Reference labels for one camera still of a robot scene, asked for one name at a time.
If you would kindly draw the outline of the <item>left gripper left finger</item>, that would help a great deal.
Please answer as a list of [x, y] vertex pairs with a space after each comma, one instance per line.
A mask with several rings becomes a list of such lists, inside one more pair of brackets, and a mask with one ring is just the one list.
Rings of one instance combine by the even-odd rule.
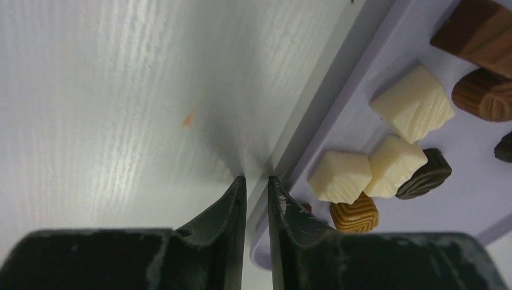
[[37, 230], [1, 266], [2, 289], [240, 289], [246, 180], [183, 226]]

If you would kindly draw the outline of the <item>lilac tray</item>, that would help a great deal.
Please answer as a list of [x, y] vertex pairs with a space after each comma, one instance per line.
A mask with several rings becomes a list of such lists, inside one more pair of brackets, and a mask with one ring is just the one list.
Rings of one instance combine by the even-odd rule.
[[456, 1], [395, 1], [283, 186], [331, 227], [367, 197], [370, 233], [457, 232], [489, 244], [511, 230], [511, 164], [494, 149], [510, 133], [453, 104], [476, 71], [430, 44]]

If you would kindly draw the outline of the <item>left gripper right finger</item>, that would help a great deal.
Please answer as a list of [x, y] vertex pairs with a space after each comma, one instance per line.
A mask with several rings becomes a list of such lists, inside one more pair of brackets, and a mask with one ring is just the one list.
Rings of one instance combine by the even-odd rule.
[[274, 289], [505, 289], [486, 250], [463, 233], [345, 234], [267, 184]]

